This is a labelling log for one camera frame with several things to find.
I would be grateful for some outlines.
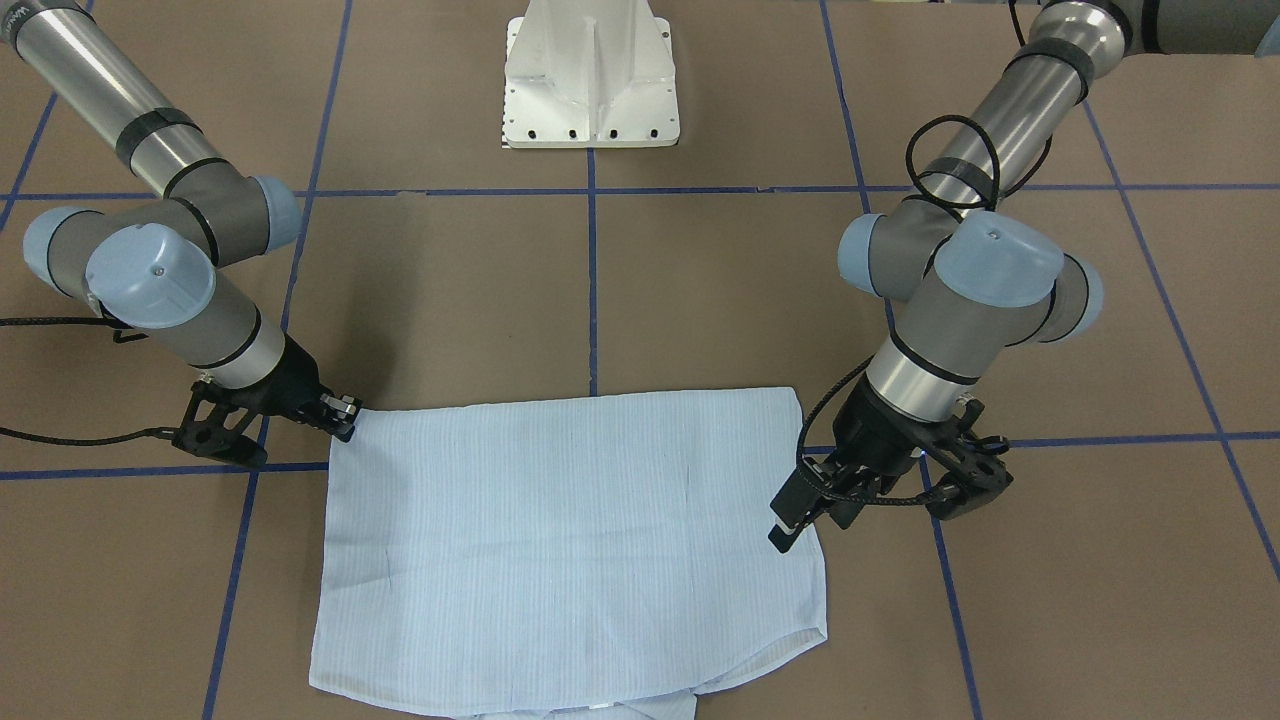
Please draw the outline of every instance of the light blue joint cap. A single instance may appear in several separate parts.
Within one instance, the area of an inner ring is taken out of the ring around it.
[[[1258,51],[1254,54],[1256,58],[1266,58],[1267,55],[1280,55],[1280,18],[1271,23],[1271,29],[1262,36],[1262,42],[1258,44]]]
[[[54,233],[61,227],[67,218],[77,213],[86,213],[84,208],[54,208],[40,214],[38,218],[27,225],[27,232],[22,236],[22,259],[27,261],[36,277],[45,281],[49,287],[63,292],[54,283],[54,274],[49,270],[49,246],[54,242]]]
[[[1071,256],[1073,260],[1080,264],[1080,269],[1084,270],[1084,282],[1088,286],[1089,297],[1084,301],[1084,314],[1080,315],[1080,322],[1071,328],[1071,332],[1055,340],[1053,342],[1064,342],[1071,340],[1073,337],[1089,329],[1089,325],[1098,319],[1102,314],[1102,302],[1106,300],[1106,290],[1102,287],[1102,275],[1098,274],[1097,268],[1080,260],[1076,256]]]
[[[150,223],[108,236],[84,268],[88,290],[104,307],[143,329],[180,325],[209,306],[218,272],[173,229]]]
[[[298,238],[298,233],[302,232],[302,211],[298,210],[298,200],[293,197],[293,191],[279,178],[253,176],[253,179],[266,199],[266,219],[270,227],[266,250],[262,252],[266,255]]]
[[[956,228],[933,270],[959,295],[992,307],[1027,307],[1048,296],[1062,251],[1039,232],[980,210]]]
[[[879,213],[868,213],[849,223],[845,234],[840,238],[840,251],[836,254],[840,277],[845,278],[846,283],[876,297],[881,295],[876,292],[876,286],[872,283],[872,232],[876,231],[876,223],[883,217]]]

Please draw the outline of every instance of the brown floor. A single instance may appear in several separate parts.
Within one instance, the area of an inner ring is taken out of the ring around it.
[[[765,384],[813,404],[884,336],[836,274],[844,225],[893,206],[910,133],[972,110],[1014,51],[1002,8],[827,3],[851,142],[823,4],[653,0],[684,136],[593,164],[498,147],[524,6],[95,14],[242,170],[316,191],[292,296],[288,250],[232,275],[381,409]],[[67,102],[42,118],[8,51],[0,73],[0,315],[83,314],[27,272],[22,232],[145,188]],[[1277,117],[1276,59],[1137,58],[1096,85],[1004,206],[1098,265],[1108,302],[982,383],[1018,483],[945,537],[923,512],[824,521],[831,641],[699,717],[1276,716]],[[191,372],[151,343],[4,332],[5,425],[182,414]],[[328,442],[274,423],[268,445],[278,465],[247,475],[156,441],[0,442],[0,717],[396,715],[307,685]]]

